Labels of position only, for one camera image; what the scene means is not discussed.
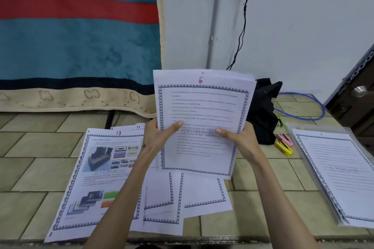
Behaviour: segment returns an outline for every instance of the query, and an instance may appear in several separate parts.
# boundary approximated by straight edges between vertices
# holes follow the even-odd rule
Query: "red stripe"
[[[115,0],[0,0],[0,19],[98,18],[140,24],[159,22],[156,4]]]

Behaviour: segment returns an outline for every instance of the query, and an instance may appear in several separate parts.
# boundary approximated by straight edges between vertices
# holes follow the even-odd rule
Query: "door knob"
[[[373,94],[374,94],[374,91],[367,90],[366,86],[364,85],[355,87],[351,92],[351,95],[354,97],[363,97],[365,95],[373,95]]]

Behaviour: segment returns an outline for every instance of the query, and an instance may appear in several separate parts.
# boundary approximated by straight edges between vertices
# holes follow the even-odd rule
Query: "forearm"
[[[314,237],[288,200],[263,153],[251,162],[274,249],[319,248]]]
[[[144,177],[151,161],[146,150],[140,152],[126,182],[88,238],[84,249],[124,248]]]

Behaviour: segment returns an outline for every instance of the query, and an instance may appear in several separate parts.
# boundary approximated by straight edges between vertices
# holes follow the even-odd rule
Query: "stack of papers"
[[[151,163],[130,230],[183,234],[183,220],[232,210],[236,147],[216,128],[242,131],[255,89],[251,75],[229,71],[154,71],[158,128],[182,120]],[[145,124],[88,129],[45,242],[88,237],[126,181]]]
[[[374,228],[374,166],[348,134],[292,129],[342,225]]]

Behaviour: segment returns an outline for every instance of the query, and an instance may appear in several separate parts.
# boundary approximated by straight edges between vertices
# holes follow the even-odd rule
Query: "black bag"
[[[276,98],[283,82],[272,84],[270,79],[258,79],[247,121],[252,123],[259,144],[274,144],[278,118],[273,113],[272,97]]]

